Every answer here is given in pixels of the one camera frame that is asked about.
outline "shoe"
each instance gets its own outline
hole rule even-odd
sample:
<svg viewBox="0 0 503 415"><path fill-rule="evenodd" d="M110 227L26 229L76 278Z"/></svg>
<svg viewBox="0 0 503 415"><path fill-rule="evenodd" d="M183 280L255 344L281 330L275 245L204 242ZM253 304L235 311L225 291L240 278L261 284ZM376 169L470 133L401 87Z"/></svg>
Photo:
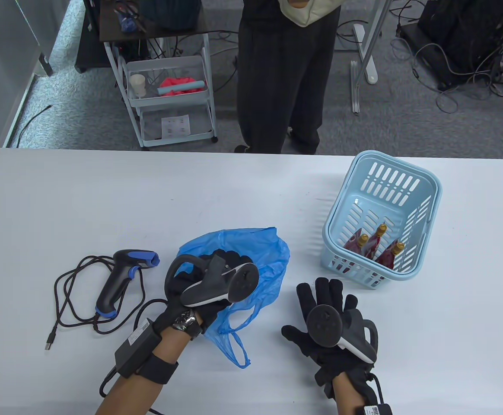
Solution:
<svg viewBox="0 0 503 415"><path fill-rule="evenodd" d="M248 146L244 146L243 144L240 144L240 146L236 146L234 149L235 153L251 153L252 149L249 148Z"/></svg>
<svg viewBox="0 0 503 415"><path fill-rule="evenodd" d="M314 148L303 141L301 141L297 136L293 133L291 129L288 129L288 137L290 137L291 146L299 153L305 154L306 156L313 156L317 152L317 147Z"/></svg>

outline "human hand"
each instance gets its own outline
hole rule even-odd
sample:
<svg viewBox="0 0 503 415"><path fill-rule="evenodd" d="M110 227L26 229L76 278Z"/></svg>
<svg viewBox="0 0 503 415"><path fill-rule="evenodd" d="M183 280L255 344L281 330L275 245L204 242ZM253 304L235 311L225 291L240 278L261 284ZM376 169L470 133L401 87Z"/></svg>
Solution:
<svg viewBox="0 0 503 415"><path fill-rule="evenodd" d="M222 249L218 249L211 255L201 255L200 258L205 261L209 261L214 255L217 255L225 260L226 269L236 268L238 265L245 263L253 263L250 257L245 255L241 256L234 251L223 251ZM171 280L168 287L166 287L165 295L170 299L178 298L185 289L187 289L190 285L202 281L203 278L203 271L196 266L194 266L190 272L180 272ZM223 299L210 304L205 304L204 306L196 307L194 311L196 314L199 314L203 320L201 324L202 330L205 332L207 328L216 320L218 312L224 310L228 306L230 306L230 302Z"/></svg>
<svg viewBox="0 0 503 415"><path fill-rule="evenodd" d="M350 313L358 313L356 309L357 297L348 295L346 304L342 308L342 289L343 285L339 279L331 279L329 282L326 278L317 278L315 281L317 300L315 301L309 284L299 284L296 291L303 320L307 322L309 313L317 305L326 304L337 310L342 320L342 326L349 328L351 320L347 317ZM320 366L315 374L315 381L317 385L325 386L327 397L334 397L332 380L345 372L355 390L364 397L366 403L368 405L371 402L376 404L376 394L366 383L370 379L370 370L374 364L364 362L348 349L342 349L339 346L323 347L315 342L308 332L301 332L294 326L284 326L281 331L287 340L297 344L304 356L312 358Z"/></svg>

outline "light blue plastic basket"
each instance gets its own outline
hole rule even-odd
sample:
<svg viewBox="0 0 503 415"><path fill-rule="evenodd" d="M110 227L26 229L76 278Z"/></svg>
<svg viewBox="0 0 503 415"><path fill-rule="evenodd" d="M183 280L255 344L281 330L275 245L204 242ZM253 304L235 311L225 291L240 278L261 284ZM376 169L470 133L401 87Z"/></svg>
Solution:
<svg viewBox="0 0 503 415"><path fill-rule="evenodd" d="M321 264L370 289L413 278L423 266L441 194L427 170L377 151L358 154L323 228ZM405 243L393 270L343 249L357 229L370 236L381 223L388 231L375 258L395 239Z"/></svg>

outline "blue scanner trigger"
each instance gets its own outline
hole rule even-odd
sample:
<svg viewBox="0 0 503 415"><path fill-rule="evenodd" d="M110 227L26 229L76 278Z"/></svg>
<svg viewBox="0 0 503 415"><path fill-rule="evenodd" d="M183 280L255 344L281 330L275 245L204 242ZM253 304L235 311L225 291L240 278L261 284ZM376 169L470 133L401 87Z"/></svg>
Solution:
<svg viewBox="0 0 503 415"><path fill-rule="evenodd" d="M140 269L140 267L138 265L132 267L131 269L129 269L129 278L130 279L134 279L135 275L137 274L137 271Z"/></svg>

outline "pink cloth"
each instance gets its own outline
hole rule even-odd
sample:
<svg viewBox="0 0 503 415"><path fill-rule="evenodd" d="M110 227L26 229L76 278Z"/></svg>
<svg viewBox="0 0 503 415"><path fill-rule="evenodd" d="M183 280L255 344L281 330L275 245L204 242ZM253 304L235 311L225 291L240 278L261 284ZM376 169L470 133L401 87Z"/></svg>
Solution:
<svg viewBox="0 0 503 415"><path fill-rule="evenodd" d="M161 83L159 86L160 88L163 88L165 86L173 86L173 85L181 85L181 83L190 83L190 82L196 82L194 78L165 78L165 80ZM172 96L172 95L181 95L183 93L198 93L199 91L204 91L203 88L199 89L189 89L188 91L171 91L170 93L166 93L163 96Z"/></svg>

